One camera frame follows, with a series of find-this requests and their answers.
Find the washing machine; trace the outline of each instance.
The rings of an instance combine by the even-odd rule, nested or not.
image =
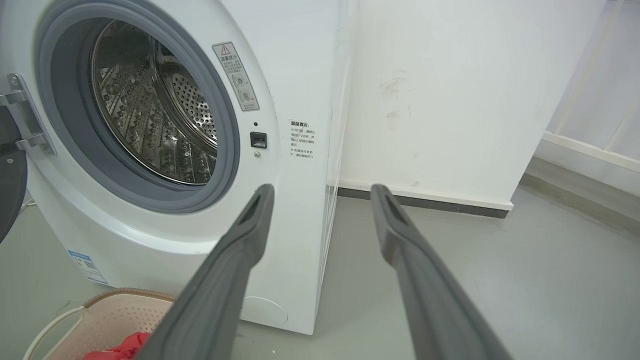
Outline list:
[[[241,318],[312,334],[357,4],[1,4],[0,235],[27,178],[87,279],[178,294],[254,191],[273,184]]]

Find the stainless steel drum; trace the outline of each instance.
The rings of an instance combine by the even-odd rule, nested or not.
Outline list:
[[[113,136],[153,173],[208,182],[218,139],[207,101],[189,72],[144,31],[115,20],[92,50],[97,107]]]

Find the gray floor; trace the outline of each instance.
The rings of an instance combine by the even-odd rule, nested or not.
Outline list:
[[[640,245],[522,189],[507,219],[406,208],[515,359],[637,359]],[[241,322],[233,359],[412,359],[369,202],[340,198],[316,332]],[[37,207],[0,244],[0,357],[18,359],[87,281]]]

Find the circular door opening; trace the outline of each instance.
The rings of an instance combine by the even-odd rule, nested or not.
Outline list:
[[[206,184],[216,166],[215,121],[180,61],[119,20],[100,32],[90,61],[95,102],[120,145],[157,176]]]
[[[239,163],[230,97],[201,47],[151,4],[66,0],[41,22],[36,80],[74,159],[142,208],[218,201]]]

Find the metal hinge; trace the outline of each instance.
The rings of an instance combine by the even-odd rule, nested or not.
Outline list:
[[[0,106],[9,106],[16,104],[17,107],[13,118],[22,121],[18,124],[22,139],[16,140],[15,143],[2,144],[3,149],[27,150],[36,146],[42,146],[45,153],[55,155],[56,150],[51,144],[51,138],[47,134],[42,119],[33,107],[33,100],[29,94],[29,90],[24,85],[24,78],[20,74],[8,74],[9,86],[12,92],[9,94],[0,94]]]

